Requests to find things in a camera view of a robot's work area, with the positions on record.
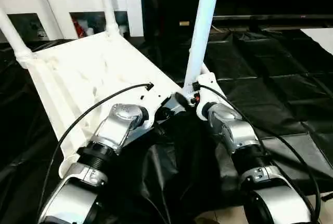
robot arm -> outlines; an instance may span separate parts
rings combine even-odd
[[[111,157],[121,152],[131,131],[152,126],[157,109],[168,96],[151,89],[137,104],[113,105],[88,145],[78,149],[80,158],[48,199],[38,223],[93,223],[100,208],[98,194],[108,182]]]
[[[201,85],[219,88],[213,73],[200,75]],[[310,212],[300,195],[265,155],[252,126],[223,99],[200,89],[197,114],[226,146],[245,192],[244,208],[250,224],[310,223]]]

black tarp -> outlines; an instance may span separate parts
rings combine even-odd
[[[189,44],[157,39],[137,47],[181,85]],[[0,55],[0,223],[34,223],[57,141],[28,72],[10,48]],[[333,190],[332,55],[300,31],[230,32],[210,37],[205,62],[229,99],[256,125],[283,135],[315,169],[320,189]],[[174,116],[161,128],[114,159],[99,223],[192,223],[206,210],[240,204],[232,162],[194,112]],[[313,193],[291,152],[260,134],[276,161]],[[59,181],[61,160],[59,153],[47,194]]]

black fabric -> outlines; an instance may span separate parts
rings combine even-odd
[[[138,49],[183,82],[190,40],[160,39]],[[56,137],[27,71],[10,48],[0,52],[0,223],[34,223]],[[212,35],[205,63],[254,124],[283,135],[332,189],[333,57],[299,31]],[[207,210],[241,204],[237,172],[194,111],[171,117],[124,148],[100,195],[98,223],[192,223]],[[302,167],[277,139],[260,133],[274,159],[306,193]],[[58,178],[59,153],[47,194]]]

white pipe joint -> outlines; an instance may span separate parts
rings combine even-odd
[[[32,51],[24,44],[5,11],[0,7],[0,29],[14,50],[16,60],[23,68],[27,68],[26,62],[32,58]]]
[[[203,68],[209,32],[213,20],[216,0],[199,0],[196,23],[194,26],[191,49],[188,58],[183,95],[190,100],[193,97],[192,83],[197,80]]]

cable connector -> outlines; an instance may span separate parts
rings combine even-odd
[[[193,91],[199,91],[201,88],[199,82],[192,83],[192,87],[193,87]]]
[[[152,82],[149,83],[149,85],[146,86],[147,91],[150,91],[154,87],[154,84]]]

